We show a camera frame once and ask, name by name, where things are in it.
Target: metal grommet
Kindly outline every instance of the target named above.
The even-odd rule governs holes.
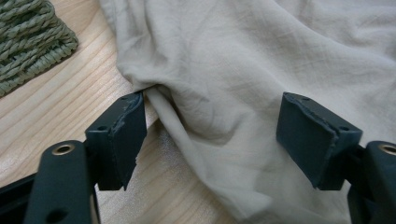
[[[381,144],[378,147],[379,147],[379,149],[383,150],[384,152],[386,152],[390,155],[396,156],[396,146]]]
[[[73,144],[60,145],[52,150],[52,155],[62,156],[64,154],[67,154],[67,153],[73,151],[73,149],[75,149],[75,146]]]

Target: woven rope mat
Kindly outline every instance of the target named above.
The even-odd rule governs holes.
[[[71,55],[78,39],[47,0],[0,0],[0,97]]]

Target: wooden table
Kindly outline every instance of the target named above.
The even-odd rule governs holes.
[[[66,61],[0,99],[0,187],[34,173],[51,145],[84,131],[131,84],[97,0],[53,0],[79,39]],[[148,137],[126,191],[99,192],[103,223],[234,223],[198,180],[146,100]]]

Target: wood grain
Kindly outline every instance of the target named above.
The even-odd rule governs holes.
[[[77,52],[0,99],[0,187],[37,169],[41,153],[84,131],[132,86],[97,1],[53,0]],[[99,192],[103,223],[234,223],[198,180],[146,100],[148,137],[126,191]]]

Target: hole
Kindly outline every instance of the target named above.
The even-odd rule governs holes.
[[[380,145],[379,148],[384,152],[396,156],[396,147],[392,145]]]
[[[52,154],[55,156],[62,156],[64,154],[71,152],[74,148],[75,146],[71,144],[62,145],[53,149]]]
[[[48,223],[58,223],[62,220],[64,220],[67,217],[67,212],[64,209],[55,209],[52,210],[48,215],[47,215],[47,222]]]
[[[348,127],[340,126],[338,128],[341,129],[342,131],[349,131]]]
[[[104,131],[104,130],[106,130],[106,129],[107,129],[107,126],[100,126],[100,127],[98,128],[99,131]]]

